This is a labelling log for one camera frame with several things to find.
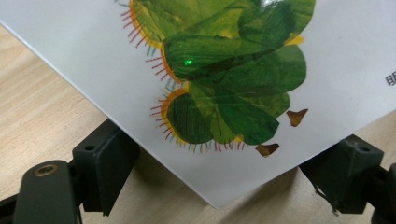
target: caterpillar illustration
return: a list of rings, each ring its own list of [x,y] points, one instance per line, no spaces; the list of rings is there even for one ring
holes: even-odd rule
[[[298,47],[315,0],[133,0],[121,16],[130,42],[161,57],[147,60],[175,83],[152,115],[180,145],[243,148],[274,137],[290,107],[289,91],[305,80]],[[297,126],[306,110],[289,111]]]

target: green laser dot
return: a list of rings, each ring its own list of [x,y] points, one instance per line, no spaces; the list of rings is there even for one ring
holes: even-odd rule
[[[184,65],[192,65],[192,60],[186,60],[185,62],[184,62]]]

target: tabletop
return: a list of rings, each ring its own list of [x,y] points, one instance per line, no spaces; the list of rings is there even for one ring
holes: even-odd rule
[[[44,161],[71,161],[71,150],[106,116],[0,27],[0,199],[18,193],[25,171]],[[356,132],[396,161],[396,111]],[[109,217],[82,212],[83,223],[370,223],[335,215],[294,168],[215,209],[147,152],[135,164]]]

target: wooden table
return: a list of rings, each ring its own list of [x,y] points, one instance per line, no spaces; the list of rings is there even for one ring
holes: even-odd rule
[[[18,193],[21,177],[71,150],[106,116],[0,27],[0,199]],[[396,161],[396,111],[357,132]],[[370,223],[363,215],[335,216],[299,169],[233,203],[214,209],[142,152],[110,217],[82,213],[84,223]]]

